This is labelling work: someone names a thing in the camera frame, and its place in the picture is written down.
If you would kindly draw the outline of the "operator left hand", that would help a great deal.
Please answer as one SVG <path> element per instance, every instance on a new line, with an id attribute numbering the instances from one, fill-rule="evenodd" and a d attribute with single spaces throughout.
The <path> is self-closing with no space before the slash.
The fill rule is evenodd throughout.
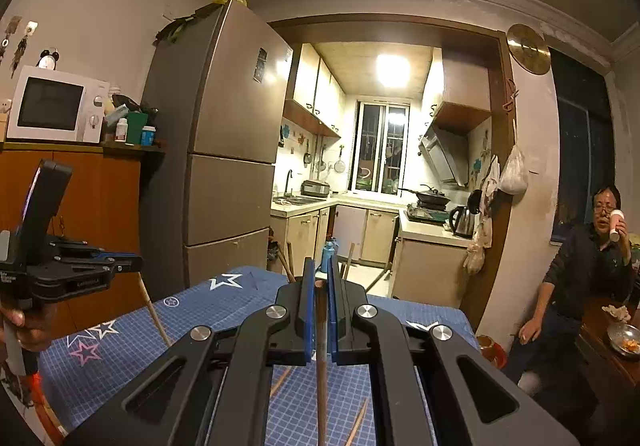
<path id="1" fill-rule="evenodd" d="M 53 336 L 56 306 L 44 304 L 40 309 L 22 311 L 10 303 L 1 307 L 2 322 L 14 329 L 21 347 L 31 352 L 42 352 L 49 348 Z"/>

